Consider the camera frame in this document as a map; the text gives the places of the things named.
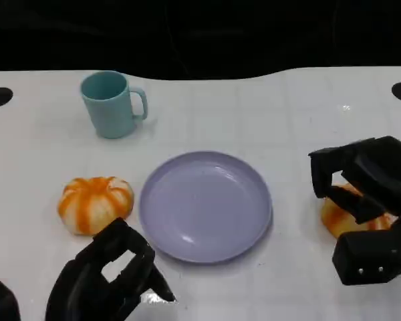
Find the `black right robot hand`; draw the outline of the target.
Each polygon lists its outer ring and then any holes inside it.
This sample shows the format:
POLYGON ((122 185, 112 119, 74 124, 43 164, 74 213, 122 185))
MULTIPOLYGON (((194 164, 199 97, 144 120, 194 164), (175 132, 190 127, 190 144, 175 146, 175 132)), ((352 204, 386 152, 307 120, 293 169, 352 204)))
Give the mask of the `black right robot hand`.
POLYGON ((347 232, 401 232, 401 141, 368 138, 309 154, 321 221, 339 237, 347 232))

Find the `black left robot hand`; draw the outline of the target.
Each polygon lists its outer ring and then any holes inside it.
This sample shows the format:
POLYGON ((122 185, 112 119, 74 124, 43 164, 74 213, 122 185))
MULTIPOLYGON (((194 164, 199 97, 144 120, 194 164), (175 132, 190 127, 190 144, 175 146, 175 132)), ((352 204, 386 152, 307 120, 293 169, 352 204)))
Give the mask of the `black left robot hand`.
POLYGON ((66 263, 49 295, 46 320, 125 320, 148 290, 165 302, 174 302, 154 258, 154 250, 141 234, 122 218, 115 219, 66 263), (103 268, 127 251, 134 257, 109 282, 103 268))

